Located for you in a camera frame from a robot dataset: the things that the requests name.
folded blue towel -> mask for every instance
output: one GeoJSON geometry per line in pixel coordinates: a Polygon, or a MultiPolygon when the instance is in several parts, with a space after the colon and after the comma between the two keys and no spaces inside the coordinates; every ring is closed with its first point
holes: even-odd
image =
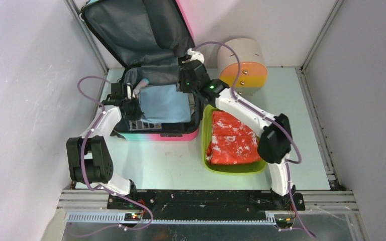
{"type": "Polygon", "coordinates": [[[144,87],[139,98],[141,110],[144,112],[142,122],[190,122],[188,94],[177,92],[175,84],[144,87]]]}

open suitcase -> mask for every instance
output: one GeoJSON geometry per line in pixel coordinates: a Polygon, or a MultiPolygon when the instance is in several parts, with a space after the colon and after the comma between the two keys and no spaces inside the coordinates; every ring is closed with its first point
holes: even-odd
{"type": "MultiPolygon", "coordinates": [[[[153,86],[176,84],[179,58],[194,47],[175,0],[90,1],[80,17],[125,68],[119,81],[133,87],[142,78],[153,86]]],[[[127,140],[190,141],[199,132],[203,105],[193,95],[189,104],[189,122],[149,124],[123,119],[113,135],[127,140]]]]}

green plastic basket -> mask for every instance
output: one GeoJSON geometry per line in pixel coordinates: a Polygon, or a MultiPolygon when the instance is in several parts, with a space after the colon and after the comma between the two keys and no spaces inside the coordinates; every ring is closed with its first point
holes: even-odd
{"type": "Polygon", "coordinates": [[[206,151],[212,138],[212,112],[219,111],[217,108],[207,105],[204,109],[203,122],[202,122],[202,159],[206,168],[213,172],[225,173],[225,174],[253,174],[262,172],[267,165],[264,160],[253,162],[249,164],[236,164],[236,165],[211,165],[206,160],[206,151]]]}

suitcase lid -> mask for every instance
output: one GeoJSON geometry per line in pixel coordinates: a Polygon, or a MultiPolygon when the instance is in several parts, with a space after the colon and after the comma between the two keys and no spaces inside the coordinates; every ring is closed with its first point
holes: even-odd
{"type": "Polygon", "coordinates": [[[194,47],[175,0],[97,0],[80,16],[125,68],[179,58],[194,47]]]}

red packaging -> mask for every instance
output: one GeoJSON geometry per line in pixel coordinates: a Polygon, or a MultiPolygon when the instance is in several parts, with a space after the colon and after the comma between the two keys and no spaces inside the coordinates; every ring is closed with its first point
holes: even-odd
{"type": "Polygon", "coordinates": [[[214,111],[212,121],[212,140],[206,153],[211,164],[235,165],[261,160],[251,128],[223,111],[214,111]]]}

